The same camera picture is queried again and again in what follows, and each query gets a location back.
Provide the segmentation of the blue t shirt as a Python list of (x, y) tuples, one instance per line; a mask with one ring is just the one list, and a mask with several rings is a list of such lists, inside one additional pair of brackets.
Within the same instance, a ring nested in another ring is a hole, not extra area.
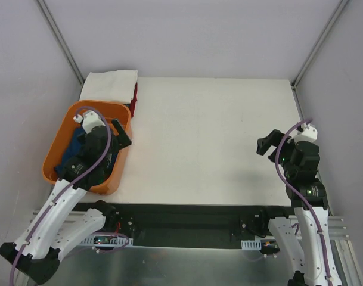
[(68, 146), (66, 147), (66, 149), (64, 151), (60, 164), (58, 164), (54, 167), (54, 170), (57, 173), (57, 175), (59, 175), (61, 173), (67, 160), (70, 159), (71, 157), (75, 156), (79, 152), (82, 144), (79, 142), (78, 137), (81, 135), (84, 135), (84, 134), (85, 134), (85, 131), (84, 131), (83, 127), (77, 127), (73, 131), (70, 143), (68, 144)]

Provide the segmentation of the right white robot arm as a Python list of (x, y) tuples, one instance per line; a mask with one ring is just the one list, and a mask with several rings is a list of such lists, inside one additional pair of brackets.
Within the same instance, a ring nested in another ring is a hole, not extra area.
[(257, 154), (275, 150), (269, 160), (297, 218), (300, 237), (280, 208), (265, 211), (259, 218), (260, 236), (272, 235), (291, 272), (288, 285), (341, 285), (335, 266), (328, 231), (328, 200), (322, 182), (317, 178), (320, 162), (318, 132), (310, 120), (296, 123), (286, 133), (274, 129), (257, 140)]

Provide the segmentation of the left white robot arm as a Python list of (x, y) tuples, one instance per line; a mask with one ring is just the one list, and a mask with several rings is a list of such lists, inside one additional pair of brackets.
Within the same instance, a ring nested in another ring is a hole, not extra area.
[(108, 122), (92, 107), (79, 108), (73, 119), (84, 130), (78, 138), (79, 152), (66, 161), (47, 201), (25, 232), (0, 246), (0, 255), (11, 263), (10, 285), (14, 285), (16, 271), (38, 285), (46, 283), (64, 258), (90, 235), (97, 236), (95, 247), (100, 253), (118, 249), (113, 247), (113, 239), (124, 238), (124, 247), (130, 243), (119, 232), (114, 207), (103, 200), (70, 226), (62, 227), (80, 199), (109, 177), (112, 157), (132, 143), (118, 119)]

